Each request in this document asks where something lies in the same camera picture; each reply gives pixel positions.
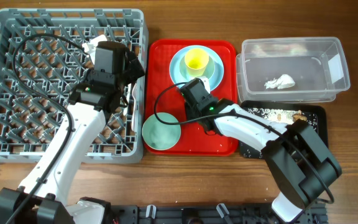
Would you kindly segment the rice and food scraps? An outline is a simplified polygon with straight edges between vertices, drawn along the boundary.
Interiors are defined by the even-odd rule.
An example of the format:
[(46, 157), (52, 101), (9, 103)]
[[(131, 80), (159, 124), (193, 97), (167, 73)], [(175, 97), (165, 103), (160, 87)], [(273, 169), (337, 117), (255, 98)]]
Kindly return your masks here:
[[(312, 108), (304, 106), (294, 106), (293, 109), (284, 109), (278, 106), (274, 107), (244, 107), (244, 109), (254, 115), (264, 118), (269, 121), (293, 124), (295, 121), (301, 119), (306, 121), (313, 129), (319, 133), (319, 118), (318, 114)], [(239, 142), (239, 154), (248, 159), (263, 159), (262, 154), (256, 149)]]

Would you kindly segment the white napkin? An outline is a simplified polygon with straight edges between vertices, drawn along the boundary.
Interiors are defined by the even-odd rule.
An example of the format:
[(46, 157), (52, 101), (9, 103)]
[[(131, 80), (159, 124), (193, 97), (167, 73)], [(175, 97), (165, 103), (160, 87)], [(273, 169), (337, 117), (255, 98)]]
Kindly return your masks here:
[(295, 81), (288, 74), (283, 74), (279, 78), (274, 78), (273, 80), (267, 81), (264, 84), (264, 87), (266, 89), (274, 89), (274, 88), (276, 88), (278, 90), (291, 88), (293, 86), (295, 86)]

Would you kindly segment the white plastic fork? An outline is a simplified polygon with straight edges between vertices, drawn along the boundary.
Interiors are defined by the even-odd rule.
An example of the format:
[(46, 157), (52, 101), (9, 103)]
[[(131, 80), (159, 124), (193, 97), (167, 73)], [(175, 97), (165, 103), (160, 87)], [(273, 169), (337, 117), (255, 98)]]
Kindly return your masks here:
[(132, 84), (131, 84), (131, 83), (126, 86), (126, 93), (127, 93), (127, 94), (131, 94), (131, 93), (132, 93)]

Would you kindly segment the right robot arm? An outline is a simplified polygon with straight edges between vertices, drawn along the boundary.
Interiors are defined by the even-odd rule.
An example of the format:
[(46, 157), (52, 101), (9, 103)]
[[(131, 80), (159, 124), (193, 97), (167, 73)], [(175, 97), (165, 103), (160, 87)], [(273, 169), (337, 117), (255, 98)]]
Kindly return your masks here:
[(280, 189), (272, 210), (292, 222), (326, 192), (342, 174), (341, 166), (318, 133), (306, 121), (278, 123), (249, 113), (231, 100), (217, 99), (195, 78), (180, 87), (188, 122), (205, 131), (236, 139), (261, 152)]

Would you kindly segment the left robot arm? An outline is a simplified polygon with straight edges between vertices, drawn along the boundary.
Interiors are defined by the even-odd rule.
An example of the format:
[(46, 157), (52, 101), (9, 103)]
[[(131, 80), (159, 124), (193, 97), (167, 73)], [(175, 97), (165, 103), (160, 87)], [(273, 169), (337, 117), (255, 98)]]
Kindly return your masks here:
[(125, 86), (144, 75), (137, 55), (124, 44), (97, 44), (94, 67), (70, 92), (45, 154), (17, 189), (0, 191), (0, 223), (112, 223), (109, 202), (84, 197), (67, 205), (68, 192), (90, 144), (127, 104)]

